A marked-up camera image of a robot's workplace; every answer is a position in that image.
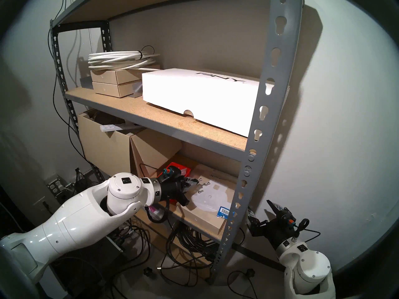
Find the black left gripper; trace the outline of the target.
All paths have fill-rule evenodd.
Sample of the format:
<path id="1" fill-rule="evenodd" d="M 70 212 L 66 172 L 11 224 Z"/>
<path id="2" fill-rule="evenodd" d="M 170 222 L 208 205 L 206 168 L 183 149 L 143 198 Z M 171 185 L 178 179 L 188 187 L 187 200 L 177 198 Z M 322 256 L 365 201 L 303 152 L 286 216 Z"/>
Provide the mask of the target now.
<path id="1" fill-rule="evenodd" d="M 158 182 L 161 188 L 160 201 L 173 199 L 179 202 L 182 206 L 187 206 L 189 200 L 184 195 L 197 187 L 201 182 L 201 178 L 184 177 L 181 170 L 177 167 L 164 168 L 161 175 L 158 176 Z"/>

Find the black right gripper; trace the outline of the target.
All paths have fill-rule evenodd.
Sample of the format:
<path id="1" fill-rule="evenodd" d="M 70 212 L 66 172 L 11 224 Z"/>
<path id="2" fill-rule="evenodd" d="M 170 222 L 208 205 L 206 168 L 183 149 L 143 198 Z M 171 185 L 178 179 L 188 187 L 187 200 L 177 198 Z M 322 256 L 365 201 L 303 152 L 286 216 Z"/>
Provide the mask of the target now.
<path id="1" fill-rule="evenodd" d="M 253 237 L 265 237 L 274 249 L 284 241 L 293 237 L 296 219 L 288 208 L 267 200 L 268 205 L 276 215 L 271 221 L 260 222 L 251 208 L 247 208 L 247 227 Z"/>

